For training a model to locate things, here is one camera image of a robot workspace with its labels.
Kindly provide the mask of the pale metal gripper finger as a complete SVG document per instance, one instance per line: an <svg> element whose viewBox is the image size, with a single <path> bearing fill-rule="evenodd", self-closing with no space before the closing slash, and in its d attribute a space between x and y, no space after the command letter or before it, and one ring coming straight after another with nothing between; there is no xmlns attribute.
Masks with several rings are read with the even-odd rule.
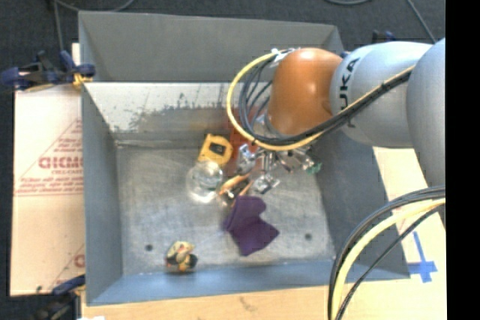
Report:
<svg viewBox="0 0 480 320"><path fill-rule="evenodd" d="M280 184L280 180L270 174L264 174L255 179L252 184L252 191L258 195L264 195Z"/></svg>
<svg viewBox="0 0 480 320"><path fill-rule="evenodd" d="M238 149L235 170L240 175L246 175L254 170L259 150L251 149L248 144L242 144Z"/></svg>

